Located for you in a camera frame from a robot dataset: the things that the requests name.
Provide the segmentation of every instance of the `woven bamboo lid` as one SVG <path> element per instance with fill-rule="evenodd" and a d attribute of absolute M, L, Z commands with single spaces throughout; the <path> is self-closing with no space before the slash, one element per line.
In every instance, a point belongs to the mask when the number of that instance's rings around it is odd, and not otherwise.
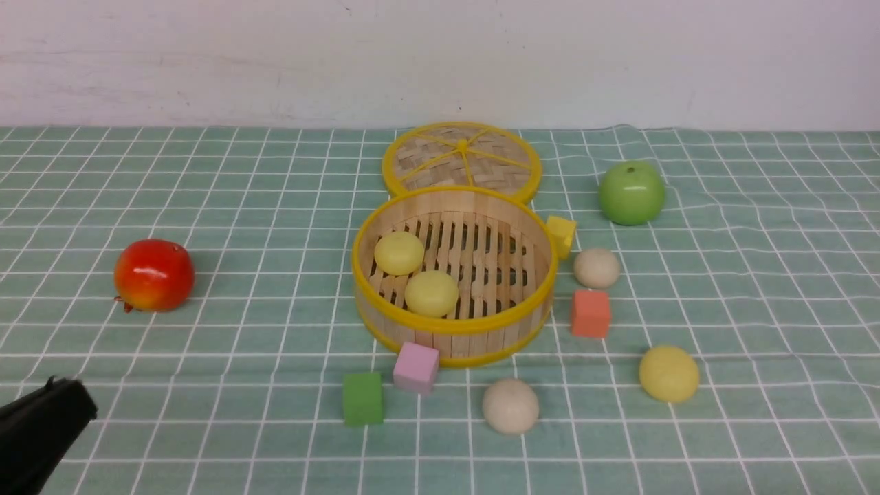
<path fill-rule="evenodd" d="M 382 176 L 392 196 L 432 186 L 493 189 L 520 203 L 538 192 L 538 153 L 521 137 L 474 122 L 410 130 L 388 147 Z"/>

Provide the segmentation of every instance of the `fake fruit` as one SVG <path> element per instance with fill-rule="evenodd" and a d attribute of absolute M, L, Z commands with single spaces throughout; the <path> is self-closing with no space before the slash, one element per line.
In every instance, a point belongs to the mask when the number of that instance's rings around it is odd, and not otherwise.
<path fill-rule="evenodd" d="M 195 268 L 189 253 L 169 240 L 138 240 L 122 251 L 116 261 L 114 282 L 117 301 L 125 312 L 170 311 L 189 297 L 195 284 Z"/>
<path fill-rule="evenodd" d="M 599 208 L 615 224 L 647 224 L 660 214 L 665 202 L 663 177 L 647 161 L 620 162 L 599 183 Z"/>

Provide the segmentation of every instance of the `pink cube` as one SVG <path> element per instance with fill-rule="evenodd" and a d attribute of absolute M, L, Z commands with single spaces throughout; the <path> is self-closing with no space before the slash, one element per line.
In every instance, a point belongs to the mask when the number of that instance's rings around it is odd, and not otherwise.
<path fill-rule="evenodd" d="M 417 394 L 430 394 L 439 367 L 440 351 L 407 342 L 400 349 L 394 365 L 394 385 Z"/>

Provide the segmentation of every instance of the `green apple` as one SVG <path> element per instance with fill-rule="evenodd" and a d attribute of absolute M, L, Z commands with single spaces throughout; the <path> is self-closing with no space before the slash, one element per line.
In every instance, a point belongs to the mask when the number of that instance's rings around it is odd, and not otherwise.
<path fill-rule="evenodd" d="M 620 162 L 599 183 L 599 208 L 619 225 L 642 225 L 656 218 L 666 202 L 663 177 L 649 162 Z"/>

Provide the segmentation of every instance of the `yellow ball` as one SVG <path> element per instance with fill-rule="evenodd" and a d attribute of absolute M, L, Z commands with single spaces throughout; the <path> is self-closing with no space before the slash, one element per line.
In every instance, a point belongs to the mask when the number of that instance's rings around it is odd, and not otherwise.
<path fill-rule="evenodd" d="M 440 318 L 455 309 L 458 283 L 445 271 L 423 271 L 409 279 L 403 300 L 413 313 Z"/>
<path fill-rule="evenodd" d="M 658 401 L 682 403 L 697 392 L 700 369 L 685 350 L 672 345 L 658 345 L 642 356 L 639 381 L 645 392 Z"/>
<path fill-rule="evenodd" d="M 418 237 L 406 231 L 389 233 L 376 243 L 373 259 L 380 270 L 388 275 L 413 273 L 422 266 L 425 247 Z"/>

